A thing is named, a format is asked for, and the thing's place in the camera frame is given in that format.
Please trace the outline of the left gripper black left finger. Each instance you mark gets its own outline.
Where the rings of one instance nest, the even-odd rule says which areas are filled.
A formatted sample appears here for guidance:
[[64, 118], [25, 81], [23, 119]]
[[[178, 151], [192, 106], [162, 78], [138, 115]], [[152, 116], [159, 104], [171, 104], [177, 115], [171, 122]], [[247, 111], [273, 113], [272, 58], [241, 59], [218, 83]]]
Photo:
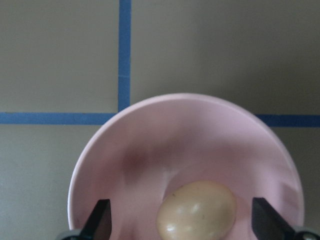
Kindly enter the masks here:
[[58, 240], [109, 240], [112, 233], [111, 201], [100, 199], [82, 229], [60, 233]]

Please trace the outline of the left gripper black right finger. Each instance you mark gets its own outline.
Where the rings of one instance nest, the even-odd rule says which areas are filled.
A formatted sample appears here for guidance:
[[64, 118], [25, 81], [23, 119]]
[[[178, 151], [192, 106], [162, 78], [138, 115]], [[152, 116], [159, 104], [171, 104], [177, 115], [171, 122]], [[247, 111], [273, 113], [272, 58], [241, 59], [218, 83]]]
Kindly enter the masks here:
[[258, 240], [318, 240], [320, 234], [293, 227], [263, 197], [252, 199], [251, 229]]

